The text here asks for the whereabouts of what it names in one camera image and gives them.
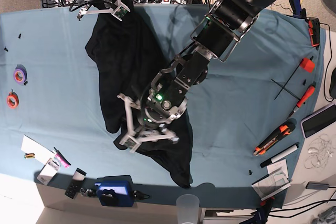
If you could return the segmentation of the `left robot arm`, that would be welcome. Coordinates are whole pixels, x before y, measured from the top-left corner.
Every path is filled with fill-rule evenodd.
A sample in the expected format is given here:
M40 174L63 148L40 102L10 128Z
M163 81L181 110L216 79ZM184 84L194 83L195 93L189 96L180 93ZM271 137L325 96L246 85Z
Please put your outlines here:
M274 1L217 0L191 33L191 54L176 55L137 101L119 94L125 105L127 130L115 140L116 147L135 152L145 142L177 142L179 137L168 125L186 111L191 86L204 80L212 59L228 59L259 13Z

